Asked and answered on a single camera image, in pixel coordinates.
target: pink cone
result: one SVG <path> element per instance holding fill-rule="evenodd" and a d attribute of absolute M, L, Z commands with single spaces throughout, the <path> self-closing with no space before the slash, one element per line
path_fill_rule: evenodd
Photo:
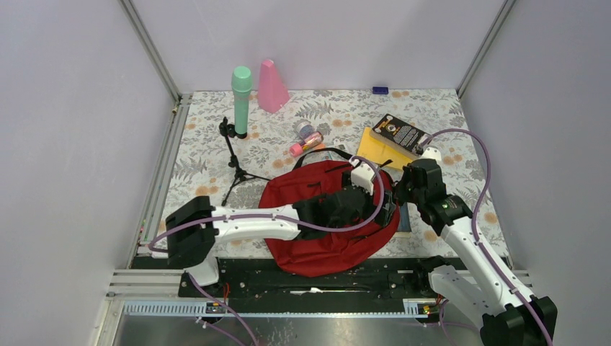
<path fill-rule="evenodd" d="M 257 96 L 259 98 L 259 107 L 270 113 L 276 113 L 290 99 L 288 90 L 282 83 L 282 79 L 280 79 L 276 65 L 270 59 L 261 63 Z"/>

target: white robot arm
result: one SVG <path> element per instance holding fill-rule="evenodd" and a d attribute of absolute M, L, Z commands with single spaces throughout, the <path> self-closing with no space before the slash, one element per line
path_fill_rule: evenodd
<path fill-rule="evenodd" d="M 438 152 L 428 148 L 424 153 L 424 157 L 427 156 L 438 156 Z M 351 171 L 351 186 L 336 192 L 334 198 L 325 199 L 342 200 L 342 207 L 349 204 L 349 215 L 373 203 L 374 179 L 373 170 L 354 159 L 351 163 L 355 166 Z M 387 197 L 384 201 L 394 205 L 392 195 Z M 440 259 L 436 257 L 430 259 L 436 260 L 432 266 L 424 266 L 425 269 L 418 273 L 422 278 L 421 283 L 456 305 L 481 330 L 482 341 L 486 346 L 545 345 L 532 311 L 543 320 L 545 328 L 553 335 L 556 306 L 548 297 L 536 298 L 528 287 L 513 276 L 481 231 L 477 229 L 477 234 L 473 233 L 471 210 L 458 196 L 446 193 L 441 169 L 434 159 L 419 159 L 405 166 L 401 181 L 394 187 L 394 197 L 400 205 L 416 204 L 423 221 L 458 254 L 477 286 L 462 278 L 453 266 L 439 262 Z M 195 277 L 198 285 L 210 285 L 219 278 L 216 258 L 209 255 L 214 243 L 257 238 L 315 239 L 325 236 L 324 231 L 309 229 L 291 221 L 313 223 L 311 219 L 304 220 L 306 214 L 301 212 L 304 202 L 308 207 L 315 204 L 317 213 L 337 212 L 333 204 L 329 202 L 319 205 L 319 200 L 313 198 L 301 201 L 301 204 L 278 208 L 234 210 L 213 207 L 207 198 L 196 198 L 169 216 L 166 225 L 173 228 L 202 218 L 209 221 L 195 223 L 184 234 L 176 233 L 168 237 L 169 267 L 184 268 Z M 388 220 L 393 210 L 386 205 L 383 210 L 386 215 L 375 216 L 375 220 L 384 226 L 383 221 Z M 528 307 L 523 300 L 518 299 L 517 294 L 525 297 Z"/>

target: backpack strap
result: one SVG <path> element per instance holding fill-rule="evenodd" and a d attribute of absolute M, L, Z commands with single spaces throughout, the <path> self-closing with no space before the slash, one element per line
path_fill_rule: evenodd
<path fill-rule="evenodd" d="M 306 158 L 307 155 L 312 154 L 312 153 L 318 153 L 318 152 L 321 152 L 321 151 L 332 151 L 335 154 L 340 155 L 343 159 L 346 159 L 346 160 L 350 160 L 350 158 L 352 157 L 352 155 L 348 154 L 346 151 L 339 150 L 337 148 L 316 149 L 316 150 L 309 151 L 309 152 L 305 153 L 304 155 L 302 155 L 299 158 L 299 160 L 297 160 L 297 163 L 293 167 L 293 170 L 295 170 L 297 168 L 301 168 L 301 166 L 303 165 L 303 160 Z"/>

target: pink marker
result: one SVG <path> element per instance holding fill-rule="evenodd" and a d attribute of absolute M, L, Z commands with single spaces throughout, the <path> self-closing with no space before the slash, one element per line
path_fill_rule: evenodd
<path fill-rule="evenodd" d="M 316 131 L 315 133 L 312 133 L 311 135 L 309 135 L 303 141 L 293 144 L 288 149 L 288 151 L 290 152 L 291 155 L 293 155 L 293 157 L 300 156 L 301 154 L 303 154 L 304 151 L 310 150 L 313 147 L 322 143 L 323 139 L 324 139 L 323 134 Z"/>

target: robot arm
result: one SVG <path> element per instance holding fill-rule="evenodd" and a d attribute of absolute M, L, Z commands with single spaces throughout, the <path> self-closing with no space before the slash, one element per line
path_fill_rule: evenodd
<path fill-rule="evenodd" d="M 219 279 L 218 263 L 216 258 L 210 255 L 210 250 L 216 243 L 260 238 L 317 239 L 327 233 L 292 221 L 337 228 L 371 217 L 375 210 L 375 170 L 361 164 L 358 159 L 352 159 L 350 163 L 354 169 L 344 174 L 343 188 L 340 191 L 301 200 L 292 205 L 238 210 L 212 206 L 208 196 L 192 199 L 166 219 L 166 227 L 169 229 L 192 224 L 180 232 L 168 232 L 172 233 L 167 236 L 168 268 L 185 269 L 193 275 L 198 285 L 211 285 Z M 392 193 L 385 191 L 382 201 L 383 207 L 373 220 L 386 226 L 395 207 Z"/>
<path fill-rule="evenodd" d="M 436 257 L 417 273 L 420 283 L 456 305 L 480 329 L 486 346 L 546 345 L 532 314 L 551 336 L 556 306 L 549 297 L 537 298 L 513 276 L 479 227 L 474 233 L 473 213 L 460 197 L 447 194 L 437 162 L 419 159 L 405 166 L 396 190 L 399 203 L 416 204 L 422 220 L 458 254 L 478 287 Z"/>

